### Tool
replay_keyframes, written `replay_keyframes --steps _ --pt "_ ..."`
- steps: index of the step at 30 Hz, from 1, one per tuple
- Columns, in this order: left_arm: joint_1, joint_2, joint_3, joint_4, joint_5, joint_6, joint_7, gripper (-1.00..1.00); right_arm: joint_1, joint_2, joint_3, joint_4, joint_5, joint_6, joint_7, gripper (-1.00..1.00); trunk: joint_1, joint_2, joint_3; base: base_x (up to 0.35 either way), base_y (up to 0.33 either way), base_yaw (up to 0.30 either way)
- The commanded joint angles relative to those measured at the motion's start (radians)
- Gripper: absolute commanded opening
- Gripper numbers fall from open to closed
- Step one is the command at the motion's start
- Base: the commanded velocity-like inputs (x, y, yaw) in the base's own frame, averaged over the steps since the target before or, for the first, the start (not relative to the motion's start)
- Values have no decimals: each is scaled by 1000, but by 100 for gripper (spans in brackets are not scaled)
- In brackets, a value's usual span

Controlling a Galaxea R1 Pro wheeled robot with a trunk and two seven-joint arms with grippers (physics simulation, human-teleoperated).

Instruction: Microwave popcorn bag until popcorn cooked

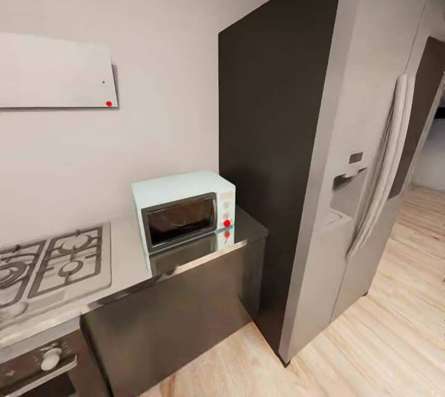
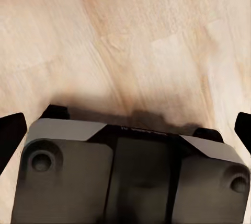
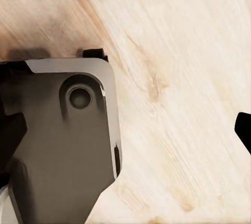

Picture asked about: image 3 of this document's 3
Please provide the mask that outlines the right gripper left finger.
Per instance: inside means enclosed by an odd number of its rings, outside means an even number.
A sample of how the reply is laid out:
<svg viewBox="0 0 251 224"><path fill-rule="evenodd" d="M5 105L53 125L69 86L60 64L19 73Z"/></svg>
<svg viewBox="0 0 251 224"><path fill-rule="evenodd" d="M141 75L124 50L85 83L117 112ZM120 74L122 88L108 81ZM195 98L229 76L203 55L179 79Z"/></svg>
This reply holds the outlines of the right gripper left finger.
<svg viewBox="0 0 251 224"><path fill-rule="evenodd" d="M27 124L22 112L0 119L0 175L26 133Z"/></svg>

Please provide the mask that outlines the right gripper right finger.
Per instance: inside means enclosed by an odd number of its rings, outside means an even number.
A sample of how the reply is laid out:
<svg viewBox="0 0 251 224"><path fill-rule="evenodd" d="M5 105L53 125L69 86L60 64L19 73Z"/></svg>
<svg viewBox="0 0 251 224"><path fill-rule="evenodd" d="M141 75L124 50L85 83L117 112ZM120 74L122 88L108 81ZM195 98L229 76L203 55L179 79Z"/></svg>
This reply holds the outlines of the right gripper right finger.
<svg viewBox="0 0 251 224"><path fill-rule="evenodd" d="M236 134L251 154L251 114L239 112L234 128Z"/></svg>

